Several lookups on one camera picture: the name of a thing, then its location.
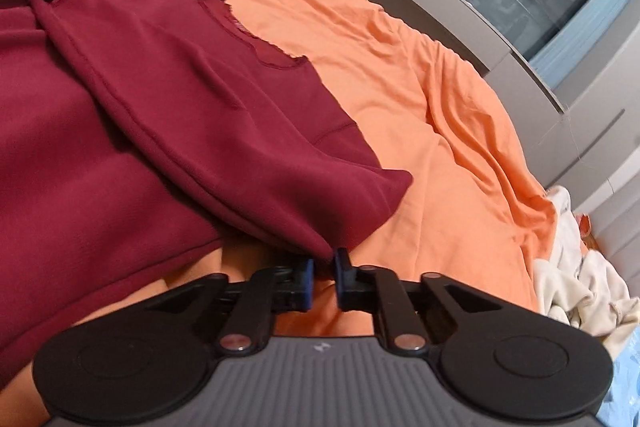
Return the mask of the dark red sweater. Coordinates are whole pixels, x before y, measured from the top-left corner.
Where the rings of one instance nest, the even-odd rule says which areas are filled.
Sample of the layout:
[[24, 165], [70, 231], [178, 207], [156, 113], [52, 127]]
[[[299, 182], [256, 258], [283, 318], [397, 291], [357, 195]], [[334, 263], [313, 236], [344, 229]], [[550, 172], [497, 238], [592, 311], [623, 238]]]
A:
[[1, 0], [2, 381], [231, 232], [356, 247], [411, 181], [226, 0]]

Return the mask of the light blue curtain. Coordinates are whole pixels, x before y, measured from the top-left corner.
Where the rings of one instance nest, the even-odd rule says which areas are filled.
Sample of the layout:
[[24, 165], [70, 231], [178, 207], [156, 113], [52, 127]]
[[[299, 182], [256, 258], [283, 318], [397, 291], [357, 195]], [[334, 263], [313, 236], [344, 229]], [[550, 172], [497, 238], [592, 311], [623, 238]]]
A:
[[588, 0], [570, 21], [529, 61], [555, 90], [604, 36], [631, 0]]

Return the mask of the grey wall cabinet unit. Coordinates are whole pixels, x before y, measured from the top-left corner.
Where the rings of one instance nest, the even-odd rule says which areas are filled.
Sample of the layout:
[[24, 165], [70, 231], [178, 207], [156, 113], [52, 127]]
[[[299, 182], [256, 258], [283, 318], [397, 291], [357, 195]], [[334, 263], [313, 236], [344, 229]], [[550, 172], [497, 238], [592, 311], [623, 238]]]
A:
[[639, 0], [378, 1], [480, 69], [534, 175], [565, 186], [602, 243], [634, 243]]

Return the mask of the light blue garment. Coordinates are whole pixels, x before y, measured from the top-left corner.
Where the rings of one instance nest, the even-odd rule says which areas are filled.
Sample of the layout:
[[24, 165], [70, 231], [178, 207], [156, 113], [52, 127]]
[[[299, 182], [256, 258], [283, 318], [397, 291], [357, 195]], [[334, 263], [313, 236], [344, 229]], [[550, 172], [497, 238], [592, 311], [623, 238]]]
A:
[[598, 410], [605, 426], [639, 426], [639, 337], [633, 335], [614, 361], [610, 389]]

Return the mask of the orange bed sheet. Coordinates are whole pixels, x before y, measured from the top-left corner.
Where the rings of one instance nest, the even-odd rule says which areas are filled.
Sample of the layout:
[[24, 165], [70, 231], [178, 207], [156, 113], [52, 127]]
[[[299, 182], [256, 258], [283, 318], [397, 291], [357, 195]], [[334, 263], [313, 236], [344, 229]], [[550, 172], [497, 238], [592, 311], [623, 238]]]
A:
[[[368, 0], [218, 1], [236, 28], [311, 62], [382, 165], [411, 174], [355, 261], [536, 308], [555, 213], [469, 62]], [[51, 335], [207, 273], [241, 280], [268, 257], [145, 164], [58, 64], [30, 0], [1, 0], [3, 425], [47, 421], [30, 360]]]

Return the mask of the cream white garment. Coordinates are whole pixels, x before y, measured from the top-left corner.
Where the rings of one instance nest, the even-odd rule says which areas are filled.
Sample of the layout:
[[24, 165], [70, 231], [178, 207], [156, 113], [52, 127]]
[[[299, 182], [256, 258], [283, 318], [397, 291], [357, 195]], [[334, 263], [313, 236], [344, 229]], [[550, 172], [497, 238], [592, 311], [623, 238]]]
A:
[[639, 299], [600, 251], [582, 243], [570, 192], [557, 185], [547, 198], [556, 228], [550, 257], [533, 263], [538, 310], [596, 338], [616, 359], [639, 326]]

